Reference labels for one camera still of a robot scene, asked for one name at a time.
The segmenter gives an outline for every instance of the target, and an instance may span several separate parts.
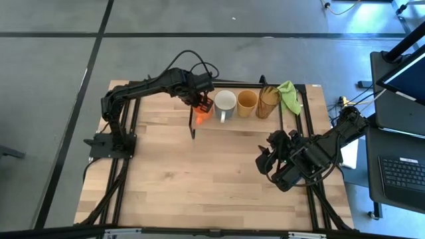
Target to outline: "wooden table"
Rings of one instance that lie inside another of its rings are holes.
[[[110,89],[127,83],[113,80]],[[306,91],[314,132],[325,133],[329,120],[322,88],[307,85]],[[255,165],[258,145],[267,146],[269,133],[279,129],[277,108],[263,127],[255,112],[233,127],[231,123],[206,121],[196,127],[194,140],[188,129],[189,111],[179,98],[167,94],[142,98],[135,132],[137,146],[129,163],[119,225],[311,230],[306,189],[293,187],[283,193]],[[303,110],[301,120],[307,132]],[[285,131],[296,129],[289,110],[283,113],[283,121]],[[101,120],[99,130],[104,124]],[[75,222],[84,220],[104,196],[111,162],[101,159],[89,168]],[[328,201],[344,222],[353,226],[340,171],[334,170],[324,184]],[[112,199],[107,222],[112,219],[114,204]],[[315,205],[323,227],[317,199]]]

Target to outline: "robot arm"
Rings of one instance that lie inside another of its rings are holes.
[[[315,179],[331,164],[333,168],[338,164],[341,147],[362,136],[368,127],[367,119],[360,116],[357,108],[346,107],[337,125],[323,135],[302,138],[293,130],[288,137],[283,130],[275,131],[267,139],[272,150],[261,147],[262,154],[256,159],[257,168],[266,175],[276,161],[285,163],[271,177],[271,182],[284,192],[297,186],[301,178],[307,185],[300,186],[309,186],[309,182],[314,185]]]
[[[101,99],[102,118],[109,124],[111,134],[99,133],[94,139],[84,140],[92,146],[90,156],[127,158],[133,155],[135,135],[128,135],[125,126],[120,123],[120,114],[126,102],[165,92],[171,97],[179,97],[188,106],[200,106],[202,110],[208,112],[212,101],[208,99],[207,94],[213,90],[209,72],[194,75],[179,68],[166,70],[156,78],[136,84],[116,86]]]

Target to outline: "tan cup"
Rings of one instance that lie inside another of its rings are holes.
[[[258,102],[258,97],[255,92],[251,90],[241,91],[238,95],[238,115],[240,117],[248,117],[255,105]]]

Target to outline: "green cloth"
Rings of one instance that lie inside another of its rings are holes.
[[[297,99],[297,91],[294,84],[291,81],[284,82],[278,86],[278,90],[282,95],[282,112],[285,112],[286,108],[290,109],[294,114],[299,115],[301,113],[301,105]]]

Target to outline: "white cup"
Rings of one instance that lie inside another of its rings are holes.
[[[214,97],[215,114],[221,123],[232,117],[236,107],[236,96],[230,90],[222,90]]]

